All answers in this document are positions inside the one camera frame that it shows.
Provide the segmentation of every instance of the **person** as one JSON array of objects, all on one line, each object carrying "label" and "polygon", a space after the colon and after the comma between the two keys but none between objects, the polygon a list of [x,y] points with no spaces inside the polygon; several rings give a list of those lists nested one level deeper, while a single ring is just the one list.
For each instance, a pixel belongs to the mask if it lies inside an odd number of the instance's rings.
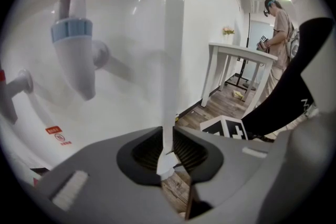
[{"label": "person", "polygon": [[272,66],[266,86],[259,99],[260,103],[264,102],[271,94],[289,64],[286,43],[294,29],[288,14],[278,1],[265,0],[265,8],[268,14],[275,17],[273,38],[265,43],[261,41],[258,48],[263,51],[268,50],[271,55],[278,57],[278,60]]}]

